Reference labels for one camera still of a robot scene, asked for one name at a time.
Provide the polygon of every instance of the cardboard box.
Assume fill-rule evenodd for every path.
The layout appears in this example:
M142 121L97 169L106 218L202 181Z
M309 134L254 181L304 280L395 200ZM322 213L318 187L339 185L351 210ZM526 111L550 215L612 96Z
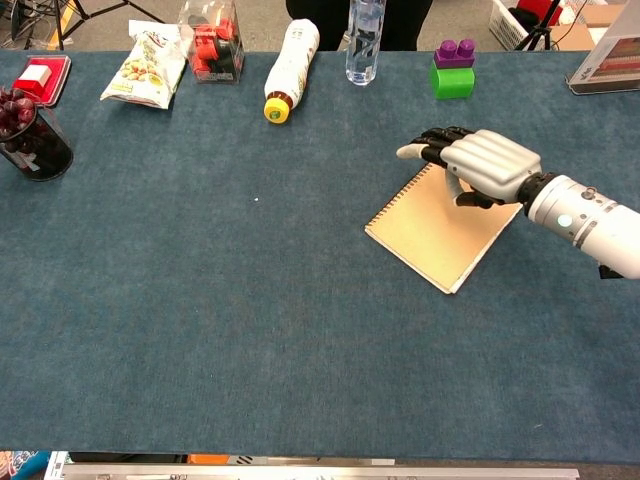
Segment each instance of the cardboard box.
M573 25L573 28L571 28L571 25L551 27L551 44L553 45L556 42L558 50L561 51L589 52L596 46L589 33L589 28L578 23Z
M582 17L587 27L608 27L611 25L624 5L585 5L582 9Z

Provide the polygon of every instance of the red tray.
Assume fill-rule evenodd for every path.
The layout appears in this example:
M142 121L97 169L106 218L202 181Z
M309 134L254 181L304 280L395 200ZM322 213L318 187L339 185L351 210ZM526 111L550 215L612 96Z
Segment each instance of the red tray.
M71 59L66 55L31 56L27 59L27 63L18 77L16 77L16 81L29 65L46 65L51 69L51 76L44 86L44 92L39 98L33 98L33 101L43 107L53 107L58 103L62 89L67 81L69 69L71 68ZM13 83L13 88L16 88L16 82Z

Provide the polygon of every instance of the purple toy block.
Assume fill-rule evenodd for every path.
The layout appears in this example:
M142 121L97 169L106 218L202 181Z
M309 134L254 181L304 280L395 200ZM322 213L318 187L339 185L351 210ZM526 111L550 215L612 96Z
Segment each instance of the purple toy block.
M470 38L462 40L459 45L453 40L445 40L433 54L433 61L439 69L470 68L475 61L475 48L476 44Z

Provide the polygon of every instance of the green toy block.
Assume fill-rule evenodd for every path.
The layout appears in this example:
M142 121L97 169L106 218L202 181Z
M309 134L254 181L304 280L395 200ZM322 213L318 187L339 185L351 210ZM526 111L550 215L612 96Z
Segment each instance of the green toy block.
M431 62L429 70L431 86L437 99L445 98L467 98L473 91L476 76L473 68L443 68L436 67L435 62Z

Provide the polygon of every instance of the tripod stand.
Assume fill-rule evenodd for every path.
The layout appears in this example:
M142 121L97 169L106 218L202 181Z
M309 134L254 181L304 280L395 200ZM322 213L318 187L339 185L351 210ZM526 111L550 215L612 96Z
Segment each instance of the tripod stand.
M82 4L80 3L80 0L72 0L72 1L75 4L76 12L78 13L78 15L80 15L80 19L76 23L74 23L69 30L62 33L62 27L60 25L60 0L53 0L53 7L55 9L55 16L56 16L56 28L58 30L58 46L60 47L60 50L64 50L65 39L69 38L69 36L84 22L86 22L87 20L91 20L92 18L102 15L104 13L109 13L110 11L116 10L120 7L127 7L127 6L133 7L139 12L144 13L147 17L154 19L156 22L164 23L155 15L152 15L141 6L136 5L135 3L129 0L120 0L120 3L117 3L107 8L103 8L102 10L98 10L97 12L93 12L93 13L87 13L85 9L82 8Z
M529 32L529 35L524 37L522 41L516 45L515 50L524 50L524 47L526 47L527 44L529 44L529 48L527 50L535 50L540 37L544 37L544 49L551 50L551 30L549 29L549 22L551 21L551 17L553 17L556 8L558 8L558 5L560 5L560 0L553 0L551 2L549 10L547 10L542 22L533 27L533 30Z

